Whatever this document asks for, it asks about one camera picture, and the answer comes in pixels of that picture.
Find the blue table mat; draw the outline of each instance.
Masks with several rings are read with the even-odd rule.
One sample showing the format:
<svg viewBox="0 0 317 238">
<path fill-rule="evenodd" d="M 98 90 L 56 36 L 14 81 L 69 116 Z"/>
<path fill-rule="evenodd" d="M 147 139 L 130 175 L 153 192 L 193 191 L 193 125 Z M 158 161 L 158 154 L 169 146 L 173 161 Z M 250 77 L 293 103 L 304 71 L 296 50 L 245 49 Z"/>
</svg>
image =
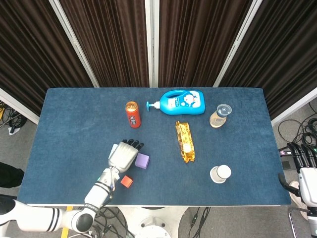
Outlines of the blue table mat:
<svg viewBox="0 0 317 238">
<path fill-rule="evenodd" d="M 114 143 L 133 138 L 150 156 L 146 170 L 131 168 L 116 184 L 112 205 L 241 206 L 286 205 L 278 181 L 282 165 L 262 89 L 192 88 L 204 94 L 202 115 L 169 116 L 146 101 L 159 101 L 173 88 L 54 88 L 48 90 L 18 200 L 29 204 L 83 204 L 104 168 Z M 129 126 L 125 104 L 139 105 L 142 124 Z M 232 114 L 220 128 L 210 115 L 219 104 Z M 175 122 L 188 122 L 196 159 L 184 163 Z M 231 177 L 212 182 L 210 170 L 228 165 Z"/>
</svg>

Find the white cup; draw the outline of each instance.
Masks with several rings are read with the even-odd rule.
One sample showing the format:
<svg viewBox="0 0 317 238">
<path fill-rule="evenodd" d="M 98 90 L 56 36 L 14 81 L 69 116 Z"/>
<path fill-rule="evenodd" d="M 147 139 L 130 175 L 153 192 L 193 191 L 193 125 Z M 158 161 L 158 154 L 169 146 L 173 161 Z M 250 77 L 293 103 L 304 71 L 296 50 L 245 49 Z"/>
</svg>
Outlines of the white cup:
<svg viewBox="0 0 317 238">
<path fill-rule="evenodd" d="M 215 166 L 210 170 L 210 177 L 215 183 L 223 183 L 231 175 L 231 169 L 227 165 Z"/>
</svg>

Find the dark curtain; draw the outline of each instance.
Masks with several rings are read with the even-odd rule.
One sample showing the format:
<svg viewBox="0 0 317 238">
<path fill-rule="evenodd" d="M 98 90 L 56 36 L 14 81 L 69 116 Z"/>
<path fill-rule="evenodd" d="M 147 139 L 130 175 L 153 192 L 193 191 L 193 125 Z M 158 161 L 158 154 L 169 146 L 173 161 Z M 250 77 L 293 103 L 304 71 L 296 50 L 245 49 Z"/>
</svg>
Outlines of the dark curtain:
<svg viewBox="0 0 317 238">
<path fill-rule="evenodd" d="M 144 0 L 60 0 L 101 87 L 148 87 Z"/>
<path fill-rule="evenodd" d="M 260 87 L 271 118 L 317 87 L 317 1 L 264 0 L 221 87 Z"/>
<path fill-rule="evenodd" d="M 0 88 L 40 114 L 51 87 L 92 87 L 49 1 L 0 1 Z"/>
<path fill-rule="evenodd" d="M 211 87 L 251 0 L 160 0 L 159 87 Z"/>
</svg>

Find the metal base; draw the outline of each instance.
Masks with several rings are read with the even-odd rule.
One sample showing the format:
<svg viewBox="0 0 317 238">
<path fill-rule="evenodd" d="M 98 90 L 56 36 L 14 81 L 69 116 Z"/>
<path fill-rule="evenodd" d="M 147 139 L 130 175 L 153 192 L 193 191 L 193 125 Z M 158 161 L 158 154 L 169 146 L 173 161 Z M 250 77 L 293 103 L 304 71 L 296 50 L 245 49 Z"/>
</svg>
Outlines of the metal base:
<svg viewBox="0 0 317 238">
<path fill-rule="evenodd" d="M 301 211 L 301 212 L 309 212 L 309 210 L 303 209 L 303 208 L 299 208 L 299 207 L 290 207 L 290 208 L 288 208 L 288 211 L 287 211 L 288 212 L 288 220 L 289 220 L 289 223 L 291 224 L 293 236 L 294 236 L 294 238 L 297 238 L 296 233 L 295 233 L 295 227 L 294 227 L 293 219 L 292 219 L 293 210 L 298 210 L 298 211 Z"/>
<path fill-rule="evenodd" d="M 186 206 L 176 206 L 176 207 L 163 207 L 161 209 L 146 209 L 143 207 L 118 207 L 125 219 L 129 230 L 133 234 L 140 233 L 145 220 L 148 218 L 158 218 L 158 220 L 164 221 L 161 226 L 170 232 L 171 238 L 178 238 L 178 227 L 182 216 L 188 207 Z"/>
</svg>

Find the red can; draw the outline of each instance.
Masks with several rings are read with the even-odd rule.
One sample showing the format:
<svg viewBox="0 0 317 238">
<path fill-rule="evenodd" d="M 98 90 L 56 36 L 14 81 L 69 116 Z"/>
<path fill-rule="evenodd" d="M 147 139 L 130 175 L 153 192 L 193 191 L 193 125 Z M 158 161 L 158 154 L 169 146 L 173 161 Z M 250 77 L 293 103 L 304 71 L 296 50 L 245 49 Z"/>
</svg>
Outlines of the red can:
<svg viewBox="0 0 317 238">
<path fill-rule="evenodd" d="M 141 118 L 139 114 L 138 104 L 136 102 L 128 102 L 125 105 L 129 124 L 132 128 L 138 128 L 141 125 Z"/>
</svg>

